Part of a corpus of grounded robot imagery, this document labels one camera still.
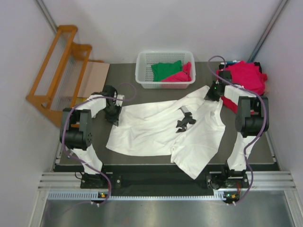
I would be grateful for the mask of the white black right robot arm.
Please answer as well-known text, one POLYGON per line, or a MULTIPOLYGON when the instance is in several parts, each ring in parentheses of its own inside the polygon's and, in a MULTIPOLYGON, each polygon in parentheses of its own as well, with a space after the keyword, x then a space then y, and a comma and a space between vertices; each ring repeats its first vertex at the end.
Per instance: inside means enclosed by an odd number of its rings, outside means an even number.
POLYGON ((222 97, 230 99, 237 105, 235 117, 237 138, 221 175, 222 184, 232 187, 240 177, 244 177, 247 160, 254 144, 269 128, 269 101, 266 96, 254 94, 241 85, 233 84, 228 70, 218 73, 218 80, 212 83, 205 99, 220 101, 222 97))

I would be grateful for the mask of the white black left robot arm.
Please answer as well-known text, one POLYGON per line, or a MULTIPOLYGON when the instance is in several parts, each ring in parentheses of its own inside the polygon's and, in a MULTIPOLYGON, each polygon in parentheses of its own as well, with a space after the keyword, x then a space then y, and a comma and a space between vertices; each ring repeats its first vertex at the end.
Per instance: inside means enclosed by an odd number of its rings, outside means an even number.
POLYGON ((101 172, 103 163, 92 145, 92 121, 100 111, 104 111, 105 120, 118 126, 124 98, 113 86, 105 86, 84 102, 62 111, 60 142, 65 149, 76 154, 84 173, 92 175, 91 182, 99 188, 106 185, 107 175, 101 172))

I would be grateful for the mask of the white t-shirt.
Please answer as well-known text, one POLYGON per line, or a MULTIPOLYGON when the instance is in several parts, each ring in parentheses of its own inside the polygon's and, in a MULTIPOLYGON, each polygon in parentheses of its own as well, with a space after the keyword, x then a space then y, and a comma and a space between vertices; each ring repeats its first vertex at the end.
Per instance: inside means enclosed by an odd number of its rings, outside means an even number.
POLYGON ((205 100, 209 86, 179 100, 129 105, 113 126, 106 148, 129 156, 170 156, 196 179, 218 152, 225 125, 222 100, 205 100))

